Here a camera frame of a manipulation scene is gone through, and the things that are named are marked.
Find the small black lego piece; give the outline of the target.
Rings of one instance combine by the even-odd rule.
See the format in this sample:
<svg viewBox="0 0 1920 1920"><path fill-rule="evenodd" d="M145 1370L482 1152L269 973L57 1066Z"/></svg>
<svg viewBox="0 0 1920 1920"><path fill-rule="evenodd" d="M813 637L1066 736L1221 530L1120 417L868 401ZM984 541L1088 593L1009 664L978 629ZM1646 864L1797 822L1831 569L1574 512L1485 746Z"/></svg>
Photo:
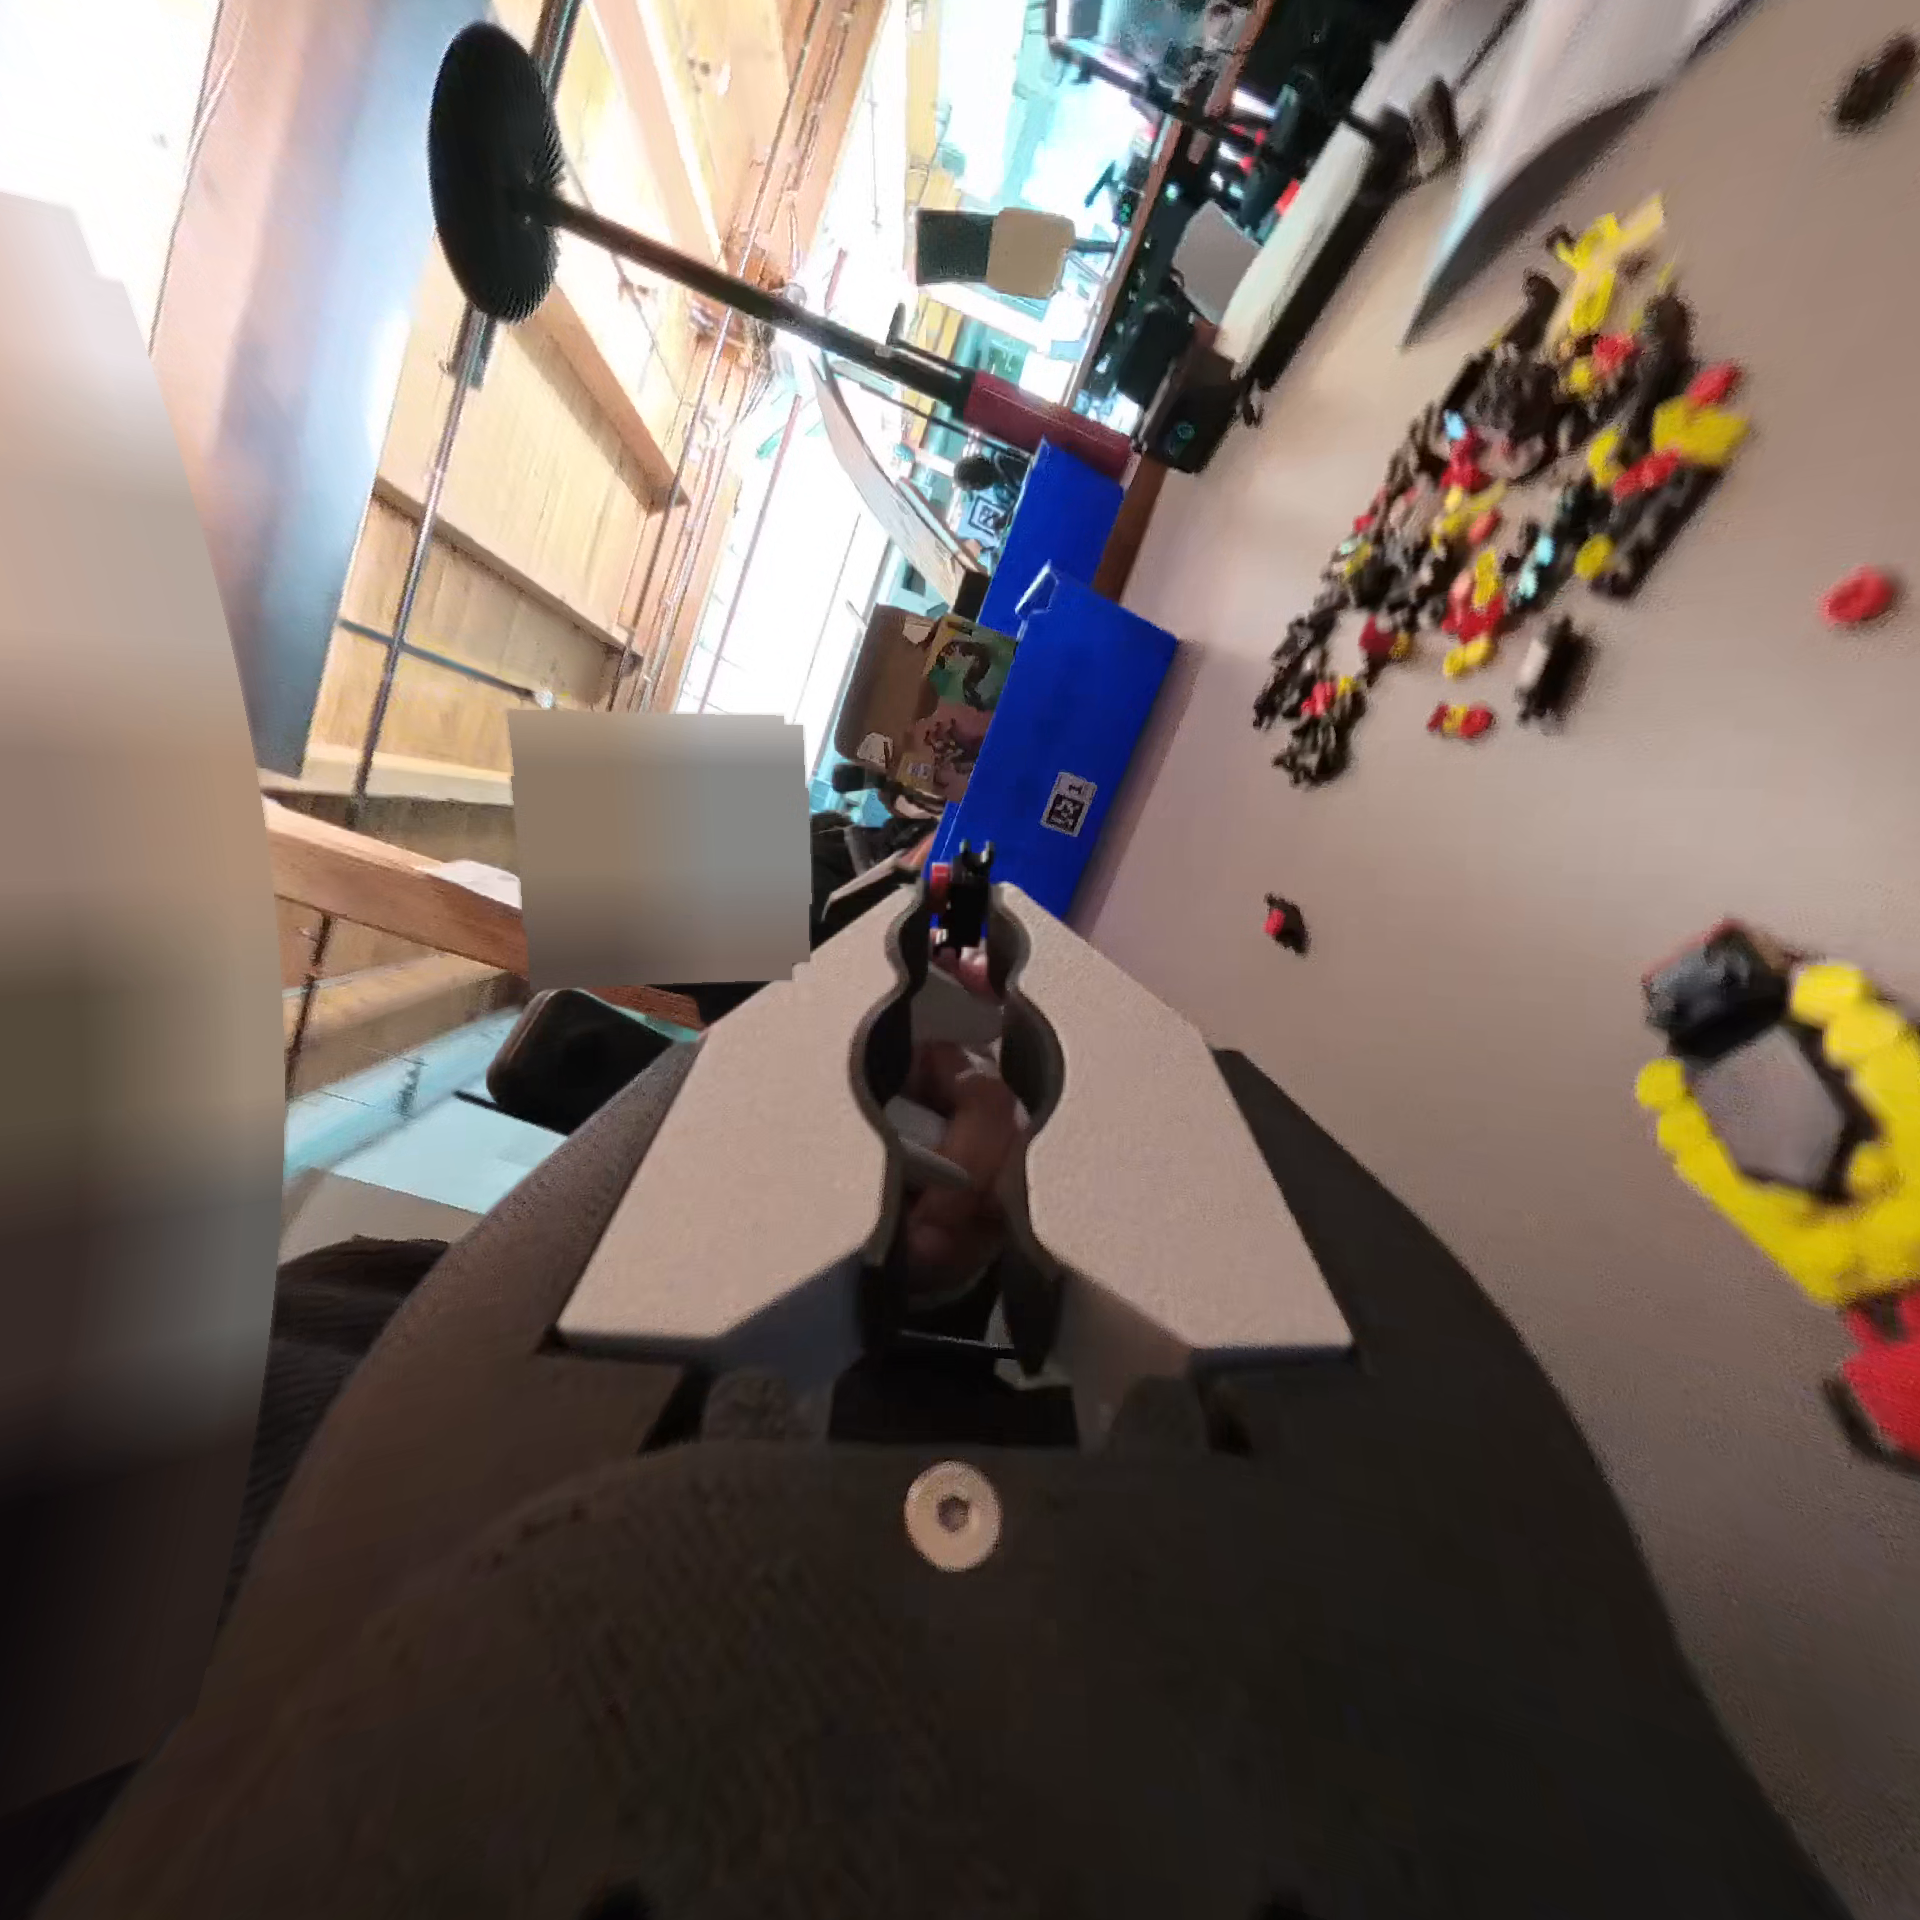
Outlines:
<svg viewBox="0 0 1920 1920"><path fill-rule="evenodd" d="M1828 112L1831 129L1855 134L1881 123L1905 97L1918 75L1918 37L1896 32L1863 60L1836 94Z"/></svg>

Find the wooden ceiling beam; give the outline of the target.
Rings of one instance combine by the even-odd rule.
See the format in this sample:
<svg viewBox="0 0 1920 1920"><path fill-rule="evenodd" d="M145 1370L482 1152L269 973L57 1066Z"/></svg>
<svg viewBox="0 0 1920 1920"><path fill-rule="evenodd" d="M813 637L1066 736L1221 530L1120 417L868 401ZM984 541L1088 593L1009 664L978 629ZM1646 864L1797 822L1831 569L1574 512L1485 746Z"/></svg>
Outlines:
<svg viewBox="0 0 1920 1920"><path fill-rule="evenodd" d="M533 984L517 905L473 892L423 853L274 801L262 801L262 816L278 901Z"/></svg>

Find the cardboard lego box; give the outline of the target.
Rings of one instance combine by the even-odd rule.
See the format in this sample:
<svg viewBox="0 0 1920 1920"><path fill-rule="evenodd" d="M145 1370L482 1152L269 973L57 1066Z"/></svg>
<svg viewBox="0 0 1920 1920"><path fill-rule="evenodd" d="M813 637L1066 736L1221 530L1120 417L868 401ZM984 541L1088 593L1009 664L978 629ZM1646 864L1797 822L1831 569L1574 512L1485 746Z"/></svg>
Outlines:
<svg viewBox="0 0 1920 1920"><path fill-rule="evenodd" d="M855 650L831 750L936 809L964 798L1016 637L959 616L880 606Z"/></svg>

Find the person's left hand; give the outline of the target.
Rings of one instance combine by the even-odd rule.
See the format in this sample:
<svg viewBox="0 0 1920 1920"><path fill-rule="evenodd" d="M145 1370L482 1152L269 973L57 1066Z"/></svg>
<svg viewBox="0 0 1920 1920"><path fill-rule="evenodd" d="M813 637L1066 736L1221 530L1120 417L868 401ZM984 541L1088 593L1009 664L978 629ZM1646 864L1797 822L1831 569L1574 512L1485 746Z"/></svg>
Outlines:
<svg viewBox="0 0 1920 1920"><path fill-rule="evenodd" d="M945 1301L970 1286L1000 1248L998 1181L1024 1140L1024 1110L997 1067L948 1041L916 1045L903 1098L938 1121L930 1150L964 1177L959 1186L912 1190L900 1227L908 1291Z"/></svg>

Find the beige panel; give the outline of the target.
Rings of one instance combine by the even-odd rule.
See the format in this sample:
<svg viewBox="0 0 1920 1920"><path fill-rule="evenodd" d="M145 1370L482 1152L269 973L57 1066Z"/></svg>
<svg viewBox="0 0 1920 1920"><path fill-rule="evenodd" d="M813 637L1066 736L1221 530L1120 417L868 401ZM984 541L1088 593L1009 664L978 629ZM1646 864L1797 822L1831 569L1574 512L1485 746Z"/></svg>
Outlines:
<svg viewBox="0 0 1920 1920"><path fill-rule="evenodd" d="M921 208L910 269L916 285L983 285L997 298L1047 302L1061 285L1077 228L1032 208Z"/></svg>

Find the dark red cushion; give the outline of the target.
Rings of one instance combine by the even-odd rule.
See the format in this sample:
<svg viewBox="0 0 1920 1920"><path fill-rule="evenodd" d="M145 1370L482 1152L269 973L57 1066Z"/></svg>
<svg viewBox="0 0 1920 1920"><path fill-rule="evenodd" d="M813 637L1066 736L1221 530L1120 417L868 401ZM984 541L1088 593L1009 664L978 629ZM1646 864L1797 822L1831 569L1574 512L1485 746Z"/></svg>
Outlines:
<svg viewBox="0 0 1920 1920"><path fill-rule="evenodd" d="M1136 458L1129 437L1116 427L1081 417L1063 403L1032 395L984 368L967 371L961 421L974 433L1026 453L1053 445L1117 482L1124 480Z"/></svg>

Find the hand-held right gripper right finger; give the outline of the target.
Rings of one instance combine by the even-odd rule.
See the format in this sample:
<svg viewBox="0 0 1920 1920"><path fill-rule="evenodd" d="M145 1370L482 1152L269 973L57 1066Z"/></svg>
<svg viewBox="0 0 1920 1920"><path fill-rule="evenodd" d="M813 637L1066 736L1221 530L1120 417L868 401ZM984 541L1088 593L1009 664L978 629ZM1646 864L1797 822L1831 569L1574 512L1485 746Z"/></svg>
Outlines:
<svg viewBox="0 0 1920 1920"><path fill-rule="evenodd" d="M998 1072L1026 1116L1000 1208L1014 1355L1100 1443L1142 1381L1353 1353L1353 1330L1201 1034L1014 884Z"/></svg>

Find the black device green light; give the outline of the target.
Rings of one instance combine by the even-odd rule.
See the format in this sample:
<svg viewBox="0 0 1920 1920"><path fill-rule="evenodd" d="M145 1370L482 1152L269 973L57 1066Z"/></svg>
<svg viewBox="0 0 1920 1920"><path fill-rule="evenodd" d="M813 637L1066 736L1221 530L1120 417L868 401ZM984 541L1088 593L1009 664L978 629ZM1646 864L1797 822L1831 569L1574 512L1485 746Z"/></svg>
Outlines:
<svg viewBox="0 0 1920 1920"><path fill-rule="evenodd" d="M1201 474L1236 425L1254 427L1263 401L1247 374L1210 342L1190 341L1148 405L1136 433L1136 453L1170 474Z"/></svg>

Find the blue plastic bin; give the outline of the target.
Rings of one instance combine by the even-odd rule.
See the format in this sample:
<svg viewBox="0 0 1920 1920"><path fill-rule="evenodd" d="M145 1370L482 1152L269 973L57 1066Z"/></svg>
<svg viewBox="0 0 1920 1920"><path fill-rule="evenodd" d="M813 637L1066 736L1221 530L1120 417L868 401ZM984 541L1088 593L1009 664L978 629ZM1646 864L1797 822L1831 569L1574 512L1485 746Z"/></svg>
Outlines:
<svg viewBox="0 0 1920 1920"><path fill-rule="evenodd" d="M1045 441L1026 469L974 621L1014 635L1020 604L1047 569L1094 587L1120 505L1120 480Z"/></svg>

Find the pile of lego pieces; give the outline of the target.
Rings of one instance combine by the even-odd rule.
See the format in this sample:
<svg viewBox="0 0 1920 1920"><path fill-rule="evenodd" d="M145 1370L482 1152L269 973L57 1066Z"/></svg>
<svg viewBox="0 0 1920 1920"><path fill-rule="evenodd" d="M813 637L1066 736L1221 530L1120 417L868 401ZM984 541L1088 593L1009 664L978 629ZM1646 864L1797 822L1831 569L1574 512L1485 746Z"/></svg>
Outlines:
<svg viewBox="0 0 1920 1920"><path fill-rule="evenodd" d="M1252 723L1296 789L1341 778L1388 673L1434 665L1424 732L1479 741L1479 678L1518 648L1510 714L1559 724L1596 635L1566 595L1639 595L1749 444L1744 366L1710 360L1664 194L1542 240L1519 310L1407 421L1286 627Z"/></svg>

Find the blue bin with white tag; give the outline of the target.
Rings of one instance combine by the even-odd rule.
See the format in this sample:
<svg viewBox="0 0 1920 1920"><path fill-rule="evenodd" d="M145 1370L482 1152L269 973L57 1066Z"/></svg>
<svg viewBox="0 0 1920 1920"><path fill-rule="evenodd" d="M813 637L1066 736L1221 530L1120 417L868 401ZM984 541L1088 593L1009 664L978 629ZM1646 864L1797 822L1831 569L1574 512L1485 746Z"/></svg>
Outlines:
<svg viewBox="0 0 1920 1920"><path fill-rule="evenodd" d="M1016 602L1014 659L927 861L992 848L992 877L1066 920L1180 650L1055 566Z"/></svg>

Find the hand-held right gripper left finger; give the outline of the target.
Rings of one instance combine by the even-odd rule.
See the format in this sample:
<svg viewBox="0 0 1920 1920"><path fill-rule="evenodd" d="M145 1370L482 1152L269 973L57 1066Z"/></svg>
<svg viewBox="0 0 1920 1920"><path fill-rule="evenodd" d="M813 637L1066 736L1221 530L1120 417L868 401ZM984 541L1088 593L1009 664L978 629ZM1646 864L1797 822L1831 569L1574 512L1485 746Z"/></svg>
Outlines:
<svg viewBox="0 0 1920 1920"><path fill-rule="evenodd" d="M692 1049L559 1308L559 1355L778 1386L828 1437L861 1355L861 1269L896 1218L865 1045L913 990L921 901L882 899Z"/></svg>

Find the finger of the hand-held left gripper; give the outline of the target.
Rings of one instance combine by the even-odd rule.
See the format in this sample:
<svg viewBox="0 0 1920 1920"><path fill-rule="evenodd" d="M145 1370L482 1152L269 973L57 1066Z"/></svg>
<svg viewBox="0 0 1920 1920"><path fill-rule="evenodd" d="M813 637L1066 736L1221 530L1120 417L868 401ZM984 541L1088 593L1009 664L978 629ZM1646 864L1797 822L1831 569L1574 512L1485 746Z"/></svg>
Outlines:
<svg viewBox="0 0 1920 1920"><path fill-rule="evenodd" d="M918 987L918 1045L997 1049L1000 997L988 960L930 960Z"/></svg>

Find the yellow red lego car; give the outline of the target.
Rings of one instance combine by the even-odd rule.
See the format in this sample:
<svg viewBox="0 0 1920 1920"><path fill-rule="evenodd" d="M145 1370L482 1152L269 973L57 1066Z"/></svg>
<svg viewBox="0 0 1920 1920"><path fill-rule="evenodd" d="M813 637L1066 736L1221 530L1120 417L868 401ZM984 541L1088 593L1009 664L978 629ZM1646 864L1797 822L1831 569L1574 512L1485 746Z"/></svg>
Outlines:
<svg viewBox="0 0 1920 1920"><path fill-rule="evenodd" d="M1646 971L1641 1010L1662 1048L1634 1096L1670 1172L1836 1315L1842 1441L1918 1475L1914 1010L1740 920Z"/></svg>

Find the black lego part red stud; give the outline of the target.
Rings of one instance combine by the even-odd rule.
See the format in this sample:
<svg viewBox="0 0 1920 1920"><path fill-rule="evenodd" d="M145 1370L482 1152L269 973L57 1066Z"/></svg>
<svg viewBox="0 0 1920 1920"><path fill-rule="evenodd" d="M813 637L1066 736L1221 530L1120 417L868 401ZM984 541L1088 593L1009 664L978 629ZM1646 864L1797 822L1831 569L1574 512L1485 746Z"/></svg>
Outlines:
<svg viewBox="0 0 1920 1920"><path fill-rule="evenodd" d="M961 841L948 857L932 860L924 870L930 915L927 942L954 963L983 950L990 942L992 866L992 843L976 848Z"/></svg>

